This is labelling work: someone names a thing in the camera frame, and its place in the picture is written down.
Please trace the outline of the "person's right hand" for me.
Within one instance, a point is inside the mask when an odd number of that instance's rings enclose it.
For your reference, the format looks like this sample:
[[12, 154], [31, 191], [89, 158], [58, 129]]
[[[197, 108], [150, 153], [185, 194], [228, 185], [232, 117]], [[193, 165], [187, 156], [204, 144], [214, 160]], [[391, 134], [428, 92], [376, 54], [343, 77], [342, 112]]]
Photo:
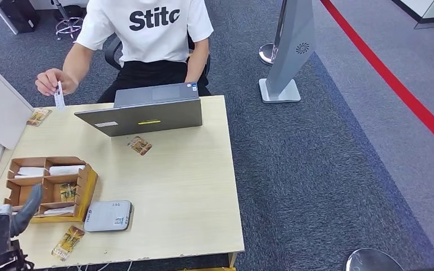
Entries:
[[59, 82], [63, 95], [72, 94], [79, 85], [71, 76], [56, 68], [39, 73], [35, 85], [41, 94], [51, 96], [59, 89]]

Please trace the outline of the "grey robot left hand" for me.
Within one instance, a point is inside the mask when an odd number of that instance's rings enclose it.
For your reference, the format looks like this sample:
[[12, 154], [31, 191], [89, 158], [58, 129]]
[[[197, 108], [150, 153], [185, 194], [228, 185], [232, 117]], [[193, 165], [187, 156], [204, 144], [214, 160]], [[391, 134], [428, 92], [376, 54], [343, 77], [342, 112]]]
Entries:
[[10, 221], [10, 237], [17, 237], [29, 225], [32, 217], [38, 211], [42, 199], [42, 185], [32, 186], [29, 198], [26, 200], [22, 209], [12, 215]]

